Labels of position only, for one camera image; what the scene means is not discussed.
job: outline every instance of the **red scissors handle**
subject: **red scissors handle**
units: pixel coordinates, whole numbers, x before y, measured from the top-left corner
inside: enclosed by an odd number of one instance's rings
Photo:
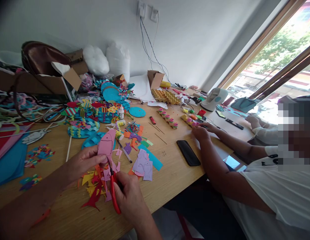
[[[112,195],[112,201],[114,205],[114,209],[117,212],[117,214],[121,214],[121,210],[119,209],[119,206],[116,201],[116,196],[115,196],[115,190],[114,190],[114,182],[117,183],[117,178],[116,178],[116,173],[114,172],[113,175],[111,175],[111,195]]]

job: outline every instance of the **power outlet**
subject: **power outlet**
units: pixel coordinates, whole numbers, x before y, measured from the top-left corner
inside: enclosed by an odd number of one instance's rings
[[[143,1],[138,1],[138,4],[137,4],[137,16],[141,16],[142,18],[145,18],[145,16],[146,16],[146,9],[147,9],[147,4],[144,3]]]
[[[158,14],[159,14],[158,10],[153,8],[151,14],[151,20],[154,22],[158,22]]]

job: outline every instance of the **white plastic bag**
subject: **white plastic bag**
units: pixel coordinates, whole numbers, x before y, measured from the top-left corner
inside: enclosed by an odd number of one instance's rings
[[[129,83],[131,57],[128,48],[112,42],[106,50],[106,57],[110,72],[115,76],[124,74],[126,82]]]
[[[102,76],[109,72],[107,58],[99,47],[87,45],[83,50],[83,58],[90,73]]]

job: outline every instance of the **hand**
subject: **hand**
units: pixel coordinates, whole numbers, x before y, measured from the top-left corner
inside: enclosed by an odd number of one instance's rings
[[[217,128],[216,126],[212,125],[211,123],[200,123],[199,126],[206,126],[208,129],[206,129],[207,131],[211,132],[211,133],[218,133],[220,131],[219,128]]]
[[[250,123],[257,123],[257,122],[259,122],[259,119],[258,119],[256,116],[254,116],[254,115],[248,115],[248,116],[245,118],[245,120],[246,120],[247,122],[250,122]]]
[[[149,217],[152,218],[144,201],[138,178],[121,171],[116,173],[116,177],[124,187],[121,191],[119,186],[114,183],[117,204],[127,221],[136,228]]]
[[[78,152],[75,156],[69,159],[63,166],[63,171],[66,171],[68,176],[68,184],[79,179],[91,167],[104,161],[106,155],[97,155],[98,145],[87,147]]]
[[[191,132],[198,141],[202,140],[210,140],[210,135],[208,133],[208,129],[200,126],[195,126],[192,128]]]

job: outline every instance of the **blue paper sheet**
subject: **blue paper sheet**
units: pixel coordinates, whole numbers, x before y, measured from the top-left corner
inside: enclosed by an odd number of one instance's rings
[[[149,160],[153,162],[153,166],[159,171],[162,167],[162,163],[150,152],[144,145],[139,145],[139,149],[145,150],[149,154]]]
[[[21,177],[24,174],[28,145],[23,144],[22,139],[27,135],[24,134],[0,159],[0,185]]]

